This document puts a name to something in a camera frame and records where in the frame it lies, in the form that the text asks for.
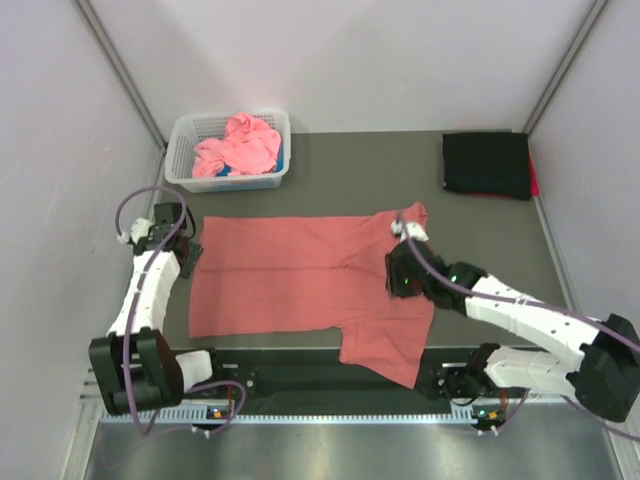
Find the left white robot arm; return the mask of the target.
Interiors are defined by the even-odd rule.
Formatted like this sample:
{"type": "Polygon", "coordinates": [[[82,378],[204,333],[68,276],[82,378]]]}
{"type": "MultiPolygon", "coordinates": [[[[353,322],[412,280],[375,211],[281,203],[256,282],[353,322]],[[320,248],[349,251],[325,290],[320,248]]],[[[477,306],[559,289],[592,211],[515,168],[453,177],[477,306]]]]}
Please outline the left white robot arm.
{"type": "Polygon", "coordinates": [[[176,353],[163,335],[169,297],[176,280],[187,279],[203,252],[187,234],[190,210],[179,202],[154,206],[151,220],[140,218],[124,236],[133,248],[133,273],[121,310],[104,337],[91,341],[91,367],[108,413],[125,415],[178,405],[195,387],[216,396],[227,374],[213,354],[176,353]]]}

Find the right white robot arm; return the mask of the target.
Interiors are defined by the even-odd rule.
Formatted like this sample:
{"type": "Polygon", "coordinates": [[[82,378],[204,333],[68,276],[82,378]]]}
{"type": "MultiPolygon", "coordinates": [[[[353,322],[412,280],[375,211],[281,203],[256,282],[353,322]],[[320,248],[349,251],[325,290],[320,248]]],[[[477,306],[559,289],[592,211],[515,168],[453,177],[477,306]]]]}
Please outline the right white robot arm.
{"type": "Polygon", "coordinates": [[[407,239],[385,257],[393,297],[424,296],[440,309],[497,326],[536,351],[483,344],[467,363],[467,384],[487,396],[522,388],[572,397],[591,414],[624,422],[639,395],[639,336],[626,318],[576,317],[466,262],[446,263],[407,239]]]}

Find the salmon pink t shirt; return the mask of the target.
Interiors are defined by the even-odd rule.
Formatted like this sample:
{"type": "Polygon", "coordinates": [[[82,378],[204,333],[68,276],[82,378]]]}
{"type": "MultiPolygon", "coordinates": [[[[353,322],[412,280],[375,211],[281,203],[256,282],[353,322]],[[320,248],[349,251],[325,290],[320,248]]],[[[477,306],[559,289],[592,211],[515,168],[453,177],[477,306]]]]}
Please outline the salmon pink t shirt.
{"type": "Polygon", "coordinates": [[[433,322],[423,297],[392,298],[394,211],[368,216],[207,216],[190,293],[193,338],[337,328],[339,359],[406,388],[433,322]]]}

